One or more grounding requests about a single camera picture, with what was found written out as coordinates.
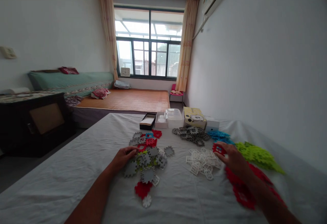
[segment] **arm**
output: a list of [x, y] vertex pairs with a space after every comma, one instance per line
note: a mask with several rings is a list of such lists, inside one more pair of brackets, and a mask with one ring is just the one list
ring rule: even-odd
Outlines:
[[223, 142], [217, 142], [216, 144], [226, 150], [228, 158], [217, 152], [215, 152], [215, 155], [247, 185], [270, 224], [300, 223], [252, 172], [242, 154], [235, 146]]
[[112, 162], [95, 180], [81, 202], [73, 210], [65, 224], [101, 223], [103, 209], [109, 195], [109, 185], [114, 176], [137, 152], [137, 147], [121, 148]]

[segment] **white wall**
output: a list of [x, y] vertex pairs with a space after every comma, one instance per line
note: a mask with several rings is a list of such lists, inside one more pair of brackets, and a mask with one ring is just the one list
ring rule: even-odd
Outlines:
[[109, 71], [98, 0], [0, 0], [0, 12], [0, 46], [18, 56], [0, 53], [0, 90], [32, 88], [30, 70]]
[[113, 0], [118, 5], [143, 6], [152, 8], [184, 9], [186, 0]]
[[327, 173], [326, 43], [327, 0], [223, 0], [193, 43], [188, 104]]
[[[138, 7], [152, 7], [165, 9], [184, 9], [186, 0], [113, 0], [114, 4], [138, 6]], [[152, 80], [152, 79], [133, 79], [133, 78], [119, 78], [131, 84], [132, 88], [144, 90], [168, 90], [171, 91], [172, 84], [176, 81], [168, 80]], [[171, 97], [171, 101], [181, 101], [179, 97]]]

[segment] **person's left hand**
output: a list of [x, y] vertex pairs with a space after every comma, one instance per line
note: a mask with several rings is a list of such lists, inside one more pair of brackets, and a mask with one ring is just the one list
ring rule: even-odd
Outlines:
[[110, 171], [116, 175], [127, 164], [127, 162], [136, 155], [138, 150], [137, 147], [133, 146], [119, 149], [112, 162], [108, 165]]

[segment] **beige curtain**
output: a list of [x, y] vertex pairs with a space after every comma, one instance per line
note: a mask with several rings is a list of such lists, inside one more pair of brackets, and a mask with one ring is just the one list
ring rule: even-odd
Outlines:
[[180, 62], [178, 64], [176, 90], [185, 91], [190, 67], [192, 38], [197, 20], [199, 0], [187, 0], [184, 11]]
[[118, 79], [117, 74], [117, 43], [115, 29], [115, 12], [113, 0], [100, 0], [102, 26], [106, 36], [106, 46], [109, 56], [111, 57], [114, 68], [114, 80]]

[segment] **electrical outlet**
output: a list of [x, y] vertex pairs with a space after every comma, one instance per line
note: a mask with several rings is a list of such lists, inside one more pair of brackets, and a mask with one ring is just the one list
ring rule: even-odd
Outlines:
[[0, 51], [3, 54], [3, 56], [7, 59], [16, 59], [17, 56], [12, 48], [0, 46]]

